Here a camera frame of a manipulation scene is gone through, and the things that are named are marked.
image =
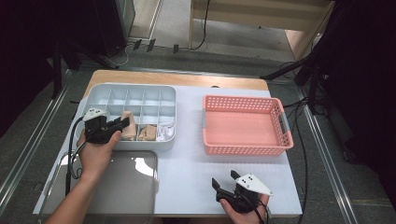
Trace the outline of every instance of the table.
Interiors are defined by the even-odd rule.
[[[202,121],[201,103],[198,106],[183,106],[195,98],[202,101],[202,91],[269,96],[264,80],[100,70],[92,75],[84,96],[88,95],[93,85],[109,81],[166,84],[177,89],[177,138],[173,148],[157,152],[160,183],[156,194],[155,216],[224,217],[221,206],[215,201],[211,177],[215,177],[223,188],[232,190],[234,182],[230,177],[231,169],[239,172],[240,175],[245,175],[247,172],[254,173],[275,193],[269,203],[275,217],[295,217],[302,213],[286,153],[279,157],[269,158],[207,156],[202,137],[189,138],[195,130],[185,128],[188,121]],[[35,213],[41,206],[40,200]]]
[[[330,18],[333,1],[211,0],[207,19],[286,30],[294,58],[300,60]],[[189,48],[193,20],[205,19],[207,0],[191,0]]]

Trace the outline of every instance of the black cable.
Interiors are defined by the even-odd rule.
[[[268,206],[267,205],[265,205],[261,200],[260,200],[260,204],[264,207],[264,209],[265,209],[265,212],[266,212],[266,224],[269,224],[270,223],[270,218],[269,218],[269,213],[270,213],[270,209],[268,208]]]
[[[253,205],[253,203],[245,195],[241,193],[238,193],[238,195],[241,196],[245,201],[247,201],[248,204],[250,204],[250,206],[253,208],[253,211],[256,213],[257,217],[259,218],[260,224],[265,224],[264,220],[262,220],[262,216],[260,215],[259,211],[257,211],[256,206]]]
[[[298,108],[299,108],[301,105],[307,105],[307,104],[308,104],[307,97],[305,97],[305,98],[303,98],[301,101],[297,102],[297,104],[296,104],[296,103],[294,103],[294,104],[297,105],[297,106],[296,106],[296,108],[294,108],[293,110],[291,110],[291,112],[287,115],[287,118],[288,118],[288,119],[290,118],[290,116],[291,116],[292,114],[296,114],[296,113],[298,112]],[[293,124],[292,124],[292,126],[291,126],[291,132],[292,132],[292,133],[294,132],[294,127],[295,127],[295,121],[293,122]]]
[[[283,65],[288,64],[288,63],[295,63],[295,62],[286,62],[286,63],[282,63],[282,64],[279,66],[279,69],[278,69],[278,70],[281,70],[282,67],[283,67]],[[285,78],[288,78],[288,79],[291,78],[291,77],[287,77],[286,74],[283,74],[282,76],[285,77]]]
[[[169,49],[169,50],[173,50],[174,48],[172,47],[166,47],[166,46],[154,46],[153,47],[154,49]],[[195,50],[197,50],[198,48],[196,48],[196,49],[188,49],[188,48],[179,48],[178,50],[179,51],[195,51]]]
[[[76,122],[73,125],[72,132],[70,133],[69,150],[67,151],[67,173],[66,173],[65,195],[67,195],[70,192],[70,184],[71,184],[71,179],[72,179],[71,164],[72,164],[73,137],[76,132],[77,125],[79,124],[80,121],[82,121],[82,117],[76,120]]]
[[[308,97],[304,97],[302,100],[297,101],[296,103],[293,103],[293,104],[291,104],[291,105],[284,105],[283,108],[287,108],[287,107],[290,107],[290,106],[297,105],[297,104],[299,104],[299,103],[302,102],[302,101],[306,101],[307,99],[308,99]]]
[[[74,164],[74,161],[76,160],[77,154],[84,148],[87,141],[88,141],[88,139],[76,149],[75,153],[72,156],[71,165],[70,165],[70,173],[74,179],[79,179],[81,177],[82,169],[78,168],[77,173],[75,174],[74,169],[73,169],[73,164]]]
[[[205,39],[206,39],[206,21],[207,21],[207,12],[209,11],[209,4],[210,4],[210,0],[207,0],[205,22],[204,22],[204,38],[202,39],[202,42],[201,42],[201,44],[198,47],[193,48],[191,50],[198,50],[205,42]]]
[[[306,157],[306,149],[305,149],[305,144],[304,144],[304,141],[303,141],[303,137],[302,137],[301,132],[300,132],[300,127],[298,125],[298,118],[300,117],[301,113],[299,115],[297,115],[297,113],[298,113],[298,109],[299,109],[299,107],[301,105],[302,105],[302,103],[299,103],[297,105],[297,108],[296,108],[295,112],[294,112],[294,123],[295,123],[295,126],[297,128],[297,134],[299,136],[299,139],[300,139],[300,142],[301,142],[301,145],[302,145],[302,148],[303,148],[304,168],[305,168],[305,187],[304,187],[304,199],[303,199],[303,208],[302,208],[303,213],[299,217],[299,220],[297,222],[298,224],[300,224],[302,222],[302,220],[303,220],[305,206],[306,206],[306,200],[307,200],[307,194],[308,194],[308,184],[309,184],[308,183],[308,161],[307,161],[307,157]]]

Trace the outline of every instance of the gray floor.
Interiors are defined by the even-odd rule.
[[[268,32],[267,35],[271,35],[268,39],[272,39],[274,36],[278,36],[279,32]],[[157,36],[157,39],[165,41],[165,38],[160,36]],[[277,37],[277,39],[281,47],[272,46],[271,48],[280,51],[286,50],[287,43],[284,37]],[[272,45],[271,41],[266,42],[266,44],[268,46]],[[155,48],[152,52],[146,52],[146,49],[145,46],[137,50],[128,49],[128,63],[121,66],[120,70],[165,69],[171,72],[192,71],[210,73],[212,76],[257,78],[260,75],[275,72],[283,62],[290,60],[288,56],[266,58],[250,57],[249,55],[235,56],[224,51],[224,49],[216,49],[216,53],[207,50],[205,52],[181,51],[177,54],[173,54],[172,49]],[[271,51],[267,51],[267,54],[275,55]],[[125,59],[125,55],[121,52],[120,55],[111,60],[122,63]],[[71,104],[70,101],[81,99],[92,73],[100,69],[100,66],[91,60],[82,59],[82,61],[83,65],[79,71],[69,73],[70,78],[67,79],[69,84],[64,98],[42,139],[39,139],[41,140],[40,143],[34,148],[34,156],[10,198],[6,210],[0,216],[1,224],[36,223],[36,216],[32,215],[32,212],[40,194],[39,184],[47,180],[50,168],[71,125],[71,118],[78,107],[76,104]],[[287,74],[287,77],[293,77],[293,74]],[[300,100],[300,93],[292,79],[280,77],[275,81],[268,82],[268,84],[272,96],[279,98],[283,105]],[[21,155],[25,144],[35,130],[35,126],[50,103],[51,91],[52,86],[48,85],[46,89],[40,92],[35,101],[23,111],[8,132],[0,139],[0,153],[2,154],[0,158],[2,164],[0,180],[2,183]],[[344,161],[342,149],[336,140],[332,125],[323,116],[316,116],[316,118],[359,223],[396,223],[396,213],[379,184],[376,174],[365,165],[350,164]],[[294,119],[291,116],[290,126],[293,123]],[[298,118],[298,124],[306,147],[306,162],[308,165],[308,192],[303,223],[344,223],[345,220],[335,197],[333,186],[304,113]],[[293,133],[293,140],[295,147],[288,151],[288,157],[296,187],[303,202],[305,161],[296,130]],[[297,223],[297,221],[297,217],[274,218],[271,223]]]
[[[134,25],[130,36],[150,39],[161,9],[160,0],[134,0]]]
[[[139,5],[151,5],[154,0],[138,0]],[[154,23],[151,39],[156,46],[172,48],[188,47],[191,1],[163,0],[161,10]],[[204,36],[204,22],[193,21],[192,47],[197,47]],[[284,30],[207,21],[205,43],[198,51],[223,55],[268,59],[279,62],[293,61],[289,44],[285,44]]]

